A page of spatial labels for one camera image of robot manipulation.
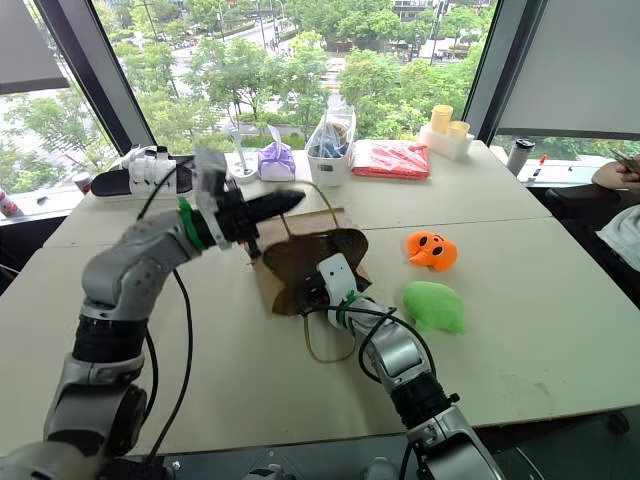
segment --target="person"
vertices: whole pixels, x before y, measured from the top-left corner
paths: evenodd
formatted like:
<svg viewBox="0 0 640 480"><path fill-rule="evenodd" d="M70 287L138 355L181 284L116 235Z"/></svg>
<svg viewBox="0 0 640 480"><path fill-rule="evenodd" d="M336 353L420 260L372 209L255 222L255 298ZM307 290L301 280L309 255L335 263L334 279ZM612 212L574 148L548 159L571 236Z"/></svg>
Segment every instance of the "person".
<svg viewBox="0 0 640 480"><path fill-rule="evenodd" d="M640 165L640 155L634 161ZM640 175L617 162L601 167L591 181L612 190L627 189L640 201ZM618 213L601 230L573 219L562 224L640 308L640 203Z"/></svg>

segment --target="green plush toy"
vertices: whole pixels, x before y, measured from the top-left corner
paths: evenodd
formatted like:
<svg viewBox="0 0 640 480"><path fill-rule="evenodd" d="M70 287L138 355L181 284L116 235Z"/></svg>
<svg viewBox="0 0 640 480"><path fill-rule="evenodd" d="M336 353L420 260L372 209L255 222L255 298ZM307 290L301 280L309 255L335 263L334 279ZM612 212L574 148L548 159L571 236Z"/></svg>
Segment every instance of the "green plush toy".
<svg viewBox="0 0 640 480"><path fill-rule="evenodd" d="M464 305L458 294L441 283L413 282L402 295L404 306L422 332L432 329L464 333Z"/></svg>

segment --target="orange mask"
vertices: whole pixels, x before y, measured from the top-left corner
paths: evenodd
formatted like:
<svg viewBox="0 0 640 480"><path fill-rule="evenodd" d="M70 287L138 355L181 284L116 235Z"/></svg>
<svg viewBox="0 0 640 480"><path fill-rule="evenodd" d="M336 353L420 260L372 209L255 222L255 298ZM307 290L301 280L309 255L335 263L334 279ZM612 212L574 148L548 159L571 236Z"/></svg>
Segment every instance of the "orange mask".
<svg viewBox="0 0 640 480"><path fill-rule="evenodd" d="M447 270L458 258L456 245L433 232L415 232L409 235L407 250L411 263L431 267L436 272Z"/></svg>

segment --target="table surface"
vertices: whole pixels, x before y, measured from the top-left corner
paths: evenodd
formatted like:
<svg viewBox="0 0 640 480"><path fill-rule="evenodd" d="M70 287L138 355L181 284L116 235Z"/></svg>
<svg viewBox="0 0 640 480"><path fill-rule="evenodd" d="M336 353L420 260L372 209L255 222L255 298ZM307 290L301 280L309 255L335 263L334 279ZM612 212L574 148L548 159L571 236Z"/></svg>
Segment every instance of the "table surface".
<svg viewBox="0 0 640 480"><path fill-rule="evenodd" d="M414 280L462 297L468 332L427 332L447 393L473 425L582 414L638 403L636 307L552 218L426 226L460 256L449 271L410 265L416 228L366 232L368 293L400 305ZM37 440L71 349L80 275L100 246L44 248L0 297L0 454ZM195 322L191 383L163 452L195 452L400 432L382 387L357 361L321 365L307 354L300 318L273 317L243 250L205 252L181 267ZM343 332L312 320L316 351L338 355ZM150 321L160 362L156 408L134 453L148 452L176 399L186 357L184 305L169 278ZM150 368L139 382L149 386Z"/></svg>
<svg viewBox="0 0 640 480"><path fill-rule="evenodd" d="M305 153L294 154L297 178L310 180ZM432 176L424 181L350 175L343 186L326 187L323 192L334 207L344 207L363 230L550 216L482 142L473 142L469 156L459 162L432 152L430 160ZM256 181L242 189L251 198L281 186ZM305 190L307 198L291 214L326 208L311 187L295 188ZM135 221L143 203L130 197L89 195L45 246L111 245ZM158 198L150 212L175 205L175 198Z"/></svg>

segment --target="person's hand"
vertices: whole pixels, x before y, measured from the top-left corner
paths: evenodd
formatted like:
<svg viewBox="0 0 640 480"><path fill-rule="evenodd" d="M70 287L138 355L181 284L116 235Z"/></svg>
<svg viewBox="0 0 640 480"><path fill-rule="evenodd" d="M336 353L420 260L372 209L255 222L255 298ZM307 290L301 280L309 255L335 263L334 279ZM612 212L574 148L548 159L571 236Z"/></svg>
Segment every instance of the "person's hand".
<svg viewBox="0 0 640 480"><path fill-rule="evenodd" d="M633 161L640 165L640 155L633 157ZM625 188L640 193L640 174L632 172L621 164L616 165L616 172L620 174L620 180Z"/></svg>

